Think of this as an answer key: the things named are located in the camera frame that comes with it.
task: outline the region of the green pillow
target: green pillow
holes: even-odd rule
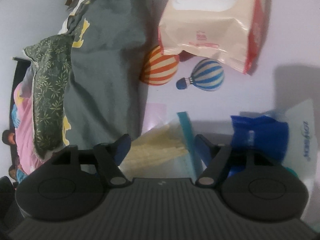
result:
[[[64,89],[71,70],[70,52],[74,37],[54,35],[24,52],[32,60],[33,125],[36,154],[44,158],[48,150],[62,144]]]

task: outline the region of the wall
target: wall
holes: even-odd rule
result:
[[[0,132],[9,127],[9,106],[16,62],[22,49],[57,34],[67,18],[66,0],[0,0]],[[0,177],[11,166],[9,146],[0,142]]]

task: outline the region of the white table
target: white table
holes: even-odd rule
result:
[[[158,8],[163,8],[165,3],[166,0],[155,0]],[[155,122],[170,120],[177,112],[187,111],[195,133],[221,143],[230,140],[233,133],[230,115],[288,108],[312,98],[320,142],[320,0],[270,0],[269,7],[266,41],[251,76],[225,67],[224,84],[215,92],[194,86],[178,90],[176,81],[189,77],[200,60],[194,57],[179,64],[169,83],[148,88],[142,84],[142,108],[146,102],[147,107],[158,103],[166,109],[162,116],[155,116]],[[319,159],[317,182],[305,219],[308,223],[320,219]]]

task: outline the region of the pink fabric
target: pink fabric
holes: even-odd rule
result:
[[[14,91],[14,102],[18,109],[20,125],[16,129],[17,152],[20,164],[26,174],[32,173],[43,164],[34,153],[33,124],[32,124],[32,100],[20,97],[21,83]]]

